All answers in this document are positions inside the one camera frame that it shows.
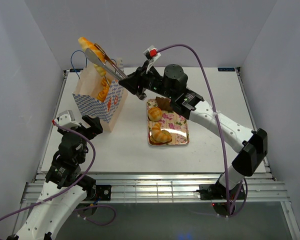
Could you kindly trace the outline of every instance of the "metal tongs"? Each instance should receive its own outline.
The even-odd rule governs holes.
[[[106,52],[98,44],[95,43],[94,46],[102,53],[104,59],[115,69],[116,72],[106,64],[104,64],[90,48],[87,48],[84,54],[90,62],[104,68],[111,76],[113,76],[115,79],[118,79],[119,81],[127,78],[127,75],[110,59],[110,57],[108,57]]]

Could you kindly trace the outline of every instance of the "bread roll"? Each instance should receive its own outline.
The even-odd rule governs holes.
[[[148,117],[151,121],[158,122],[162,118],[162,111],[158,107],[152,107],[148,111]]]

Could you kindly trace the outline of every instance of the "red connector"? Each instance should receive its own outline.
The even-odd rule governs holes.
[[[154,49],[150,50],[149,53],[150,53],[150,57],[153,58],[155,55],[157,55],[157,49],[154,48]]]

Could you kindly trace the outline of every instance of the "food tray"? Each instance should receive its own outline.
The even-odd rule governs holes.
[[[146,103],[146,118],[149,145],[156,147],[187,145],[190,141],[187,119],[183,116],[176,114],[175,112],[168,112],[165,110],[162,110],[162,118],[158,122],[161,123],[161,130],[167,130],[171,134],[172,141],[161,145],[154,145],[150,143],[151,128],[155,125],[156,122],[151,121],[148,118],[148,110],[157,106],[158,104],[155,99],[149,99]]]

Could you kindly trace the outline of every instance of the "orange pastry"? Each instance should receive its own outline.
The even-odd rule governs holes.
[[[110,86],[109,86],[109,82],[107,83],[107,80],[105,79],[105,78],[102,78],[102,80],[101,80],[101,84],[102,84],[102,86],[103,86],[103,89],[108,89],[108,88],[110,88]]]
[[[83,51],[86,51],[86,49],[89,48],[95,53],[95,55],[98,56],[98,58],[103,63],[106,62],[105,61],[105,56],[103,55],[103,53],[98,48],[96,48],[96,46],[92,42],[88,41],[83,36],[78,39],[78,42],[79,42],[79,44],[80,44]],[[106,70],[104,70],[101,66],[98,66],[96,64],[94,64],[93,66],[94,66],[95,70],[100,74],[101,77],[106,75],[106,73],[107,73]]]
[[[163,134],[165,134],[165,135],[171,135],[170,132],[168,132],[167,130],[162,130],[162,132],[163,132]],[[167,142],[159,142],[159,141],[156,141],[156,140],[154,139],[153,136],[150,136],[150,137],[149,137],[149,141],[150,141],[150,144],[151,144],[151,145],[162,145],[162,144],[168,144],[168,143],[171,143],[171,142],[172,142],[172,138],[171,138],[170,141],[167,141]]]
[[[95,55],[98,56],[98,58],[103,63],[106,62],[105,61],[105,56],[102,54],[102,52],[98,48],[96,48],[96,46],[92,42],[88,41],[83,36],[78,39],[78,42],[79,42],[79,44],[80,44],[80,46],[81,46],[81,48],[82,48],[83,51],[85,51],[87,48],[89,48],[89,49],[91,49],[95,53]]]
[[[99,94],[96,97],[96,99],[98,99],[100,102],[104,102],[106,100],[108,91],[109,91],[108,88],[103,89],[101,92],[99,92]]]
[[[161,124],[160,122],[157,122],[152,128],[151,133],[152,137],[155,141],[160,143],[168,143],[171,142],[172,136],[171,134],[166,130],[161,130],[160,128]]]
[[[162,118],[162,111],[158,107],[152,107],[148,110],[148,117],[151,121],[158,122]]]

